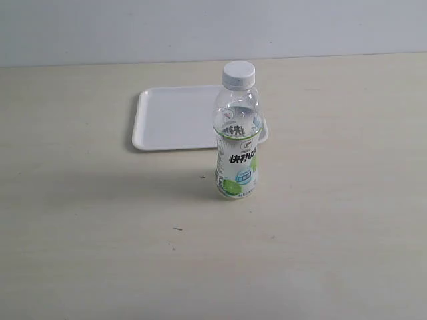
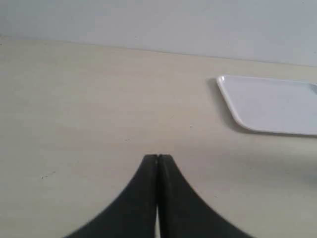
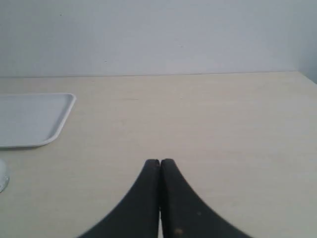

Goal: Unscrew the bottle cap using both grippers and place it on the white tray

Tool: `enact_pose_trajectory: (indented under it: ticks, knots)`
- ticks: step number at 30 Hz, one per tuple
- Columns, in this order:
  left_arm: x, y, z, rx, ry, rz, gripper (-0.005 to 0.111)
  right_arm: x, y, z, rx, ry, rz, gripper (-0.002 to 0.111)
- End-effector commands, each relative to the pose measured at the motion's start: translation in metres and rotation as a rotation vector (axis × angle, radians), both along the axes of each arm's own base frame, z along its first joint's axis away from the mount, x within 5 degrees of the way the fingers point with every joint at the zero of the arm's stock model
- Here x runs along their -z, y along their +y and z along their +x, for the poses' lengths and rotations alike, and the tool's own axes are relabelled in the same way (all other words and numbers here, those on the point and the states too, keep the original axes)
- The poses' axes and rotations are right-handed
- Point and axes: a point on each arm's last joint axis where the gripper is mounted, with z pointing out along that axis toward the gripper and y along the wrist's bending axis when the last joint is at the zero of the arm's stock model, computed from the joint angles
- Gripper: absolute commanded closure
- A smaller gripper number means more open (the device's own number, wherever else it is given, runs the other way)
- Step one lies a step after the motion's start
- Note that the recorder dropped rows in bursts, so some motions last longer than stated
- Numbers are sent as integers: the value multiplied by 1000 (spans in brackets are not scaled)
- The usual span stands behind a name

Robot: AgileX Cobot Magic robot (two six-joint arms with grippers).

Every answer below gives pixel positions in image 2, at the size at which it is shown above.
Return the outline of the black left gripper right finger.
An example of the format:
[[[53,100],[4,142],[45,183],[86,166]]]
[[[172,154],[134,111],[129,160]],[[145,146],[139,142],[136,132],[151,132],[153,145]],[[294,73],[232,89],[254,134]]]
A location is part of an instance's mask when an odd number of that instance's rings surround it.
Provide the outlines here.
[[[158,219],[162,238],[249,238],[209,207],[171,155],[158,156]]]

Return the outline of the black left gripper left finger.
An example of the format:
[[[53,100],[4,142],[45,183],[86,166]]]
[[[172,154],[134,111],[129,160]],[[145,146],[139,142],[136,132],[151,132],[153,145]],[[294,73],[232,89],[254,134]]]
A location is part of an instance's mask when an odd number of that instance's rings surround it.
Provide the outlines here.
[[[154,238],[158,156],[143,157],[119,196],[68,238]]]

